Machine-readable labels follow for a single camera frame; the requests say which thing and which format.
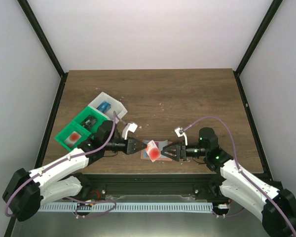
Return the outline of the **white card red dot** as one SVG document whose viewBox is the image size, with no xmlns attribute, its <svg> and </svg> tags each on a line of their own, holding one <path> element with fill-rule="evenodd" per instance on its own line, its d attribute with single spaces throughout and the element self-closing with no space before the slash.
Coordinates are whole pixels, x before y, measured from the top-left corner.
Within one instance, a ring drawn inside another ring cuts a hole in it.
<svg viewBox="0 0 296 237">
<path fill-rule="evenodd" d="M 147 156 L 149 157 L 149 159 L 152 162 L 155 162 L 161 156 L 161 152 L 153 140 L 151 140 L 147 143 L 147 147 L 146 147 L 145 151 L 146 151 Z"/>
</svg>

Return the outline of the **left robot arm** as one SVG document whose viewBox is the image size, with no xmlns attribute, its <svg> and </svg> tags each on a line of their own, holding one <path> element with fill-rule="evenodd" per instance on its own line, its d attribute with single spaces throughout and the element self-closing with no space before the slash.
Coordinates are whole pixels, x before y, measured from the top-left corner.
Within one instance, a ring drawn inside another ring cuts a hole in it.
<svg viewBox="0 0 296 237">
<path fill-rule="evenodd" d="M 97 162 L 107 151 L 130 155 L 147 147 L 127 137 L 128 132 L 136 130 L 134 123 L 128 123 L 123 133 L 115 125 L 114 121 L 106 120 L 63 157 L 30 171 L 23 168 L 15 171 L 2 195 L 5 215 L 21 222 L 35 215 L 41 206 L 59 199 L 74 198 L 76 202 L 96 199 L 91 182 L 76 171 Z"/>
</svg>

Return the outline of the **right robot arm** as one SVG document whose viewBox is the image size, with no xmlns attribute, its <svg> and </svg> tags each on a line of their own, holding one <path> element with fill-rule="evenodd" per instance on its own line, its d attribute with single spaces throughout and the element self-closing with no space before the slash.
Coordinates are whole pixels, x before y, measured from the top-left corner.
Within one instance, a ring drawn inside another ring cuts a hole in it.
<svg viewBox="0 0 296 237">
<path fill-rule="evenodd" d="M 203 157 L 209 170 L 223 178 L 209 186 L 210 195 L 223 196 L 236 201 L 257 217 L 271 237 L 296 237 L 296 198 L 288 189 L 276 188 L 253 175 L 235 156 L 219 146 L 214 130 L 204 127 L 199 130 L 197 143 L 187 140 L 165 146 L 161 154 L 175 161 L 188 157 Z"/>
</svg>

